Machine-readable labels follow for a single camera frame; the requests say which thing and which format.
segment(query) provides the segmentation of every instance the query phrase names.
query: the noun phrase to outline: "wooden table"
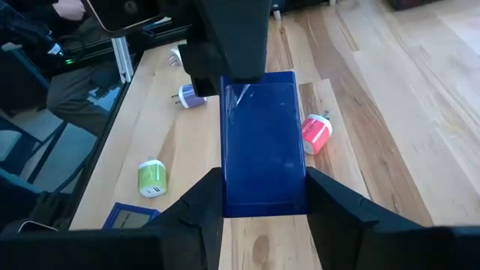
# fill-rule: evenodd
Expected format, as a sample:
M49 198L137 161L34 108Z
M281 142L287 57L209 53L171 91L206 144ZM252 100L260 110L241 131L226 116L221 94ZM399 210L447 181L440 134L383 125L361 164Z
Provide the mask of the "wooden table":
M271 21L268 71L294 69L301 116L330 111L333 136L307 162L420 224L480 224L480 3L392 13L346 0ZM189 83L145 53L72 230L100 228L115 202L166 209L220 165L218 98L182 109ZM166 164L169 191L146 199L137 166ZM225 220L220 269L320 269L304 216Z

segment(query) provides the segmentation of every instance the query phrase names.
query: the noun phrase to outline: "blue box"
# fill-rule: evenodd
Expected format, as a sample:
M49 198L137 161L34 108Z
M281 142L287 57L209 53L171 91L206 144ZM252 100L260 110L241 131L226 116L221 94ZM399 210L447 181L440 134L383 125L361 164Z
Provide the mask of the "blue box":
M293 72L220 81L223 215L306 214L305 156Z
M110 211L110 214L108 215L108 217L105 220L105 223L103 224L102 230L118 229L123 227L123 224L121 226L115 226L115 224L117 223L116 221L122 212L126 212L128 216L131 216L130 219L134 220L133 223L138 225L138 226L135 226L135 228L142 227L143 225L152 221L154 218L156 218L160 214L160 212L156 209L144 208L140 206L127 205L124 203L115 202L115 205L113 206L112 211Z

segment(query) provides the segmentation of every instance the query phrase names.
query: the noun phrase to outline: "black jacket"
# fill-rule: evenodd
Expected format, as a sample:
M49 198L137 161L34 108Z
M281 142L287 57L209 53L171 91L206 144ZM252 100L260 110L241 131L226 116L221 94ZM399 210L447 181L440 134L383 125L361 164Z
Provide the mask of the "black jacket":
M31 20L46 23L55 37L69 35L75 32L82 21L73 22L62 19L52 4L58 0L4 0L12 8Z

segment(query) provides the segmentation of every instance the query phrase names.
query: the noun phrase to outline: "person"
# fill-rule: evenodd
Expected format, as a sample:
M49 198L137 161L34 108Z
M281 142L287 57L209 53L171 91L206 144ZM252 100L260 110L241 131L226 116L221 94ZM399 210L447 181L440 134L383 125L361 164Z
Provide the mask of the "person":
M7 3L26 18L46 23L55 38L73 34L85 44L107 38L98 22L86 16L80 0L7 0ZM62 44L67 49L75 45L78 43ZM89 91L95 88L90 78L105 68L116 69L116 64L108 61L54 76L46 98L47 109L60 119L99 137L107 123L108 112L87 97Z

